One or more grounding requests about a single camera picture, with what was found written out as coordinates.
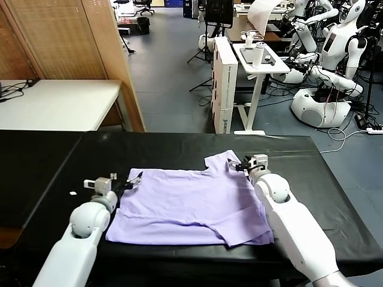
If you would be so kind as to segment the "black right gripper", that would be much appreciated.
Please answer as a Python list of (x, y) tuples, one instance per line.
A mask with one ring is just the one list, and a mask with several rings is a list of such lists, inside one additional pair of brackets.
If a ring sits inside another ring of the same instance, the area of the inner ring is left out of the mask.
[(228, 158), (227, 168), (233, 172), (243, 172), (245, 176), (249, 177), (250, 172), (255, 168), (255, 158), (246, 155), (240, 163)]

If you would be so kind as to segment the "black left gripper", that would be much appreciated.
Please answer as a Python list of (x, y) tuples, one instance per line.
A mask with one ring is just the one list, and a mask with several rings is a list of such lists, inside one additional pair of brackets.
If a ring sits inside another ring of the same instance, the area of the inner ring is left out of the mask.
[(126, 190), (135, 189), (141, 182), (143, 172), (128, 180), (112, 180), (111, 190), (116, 194), (123, 194)]

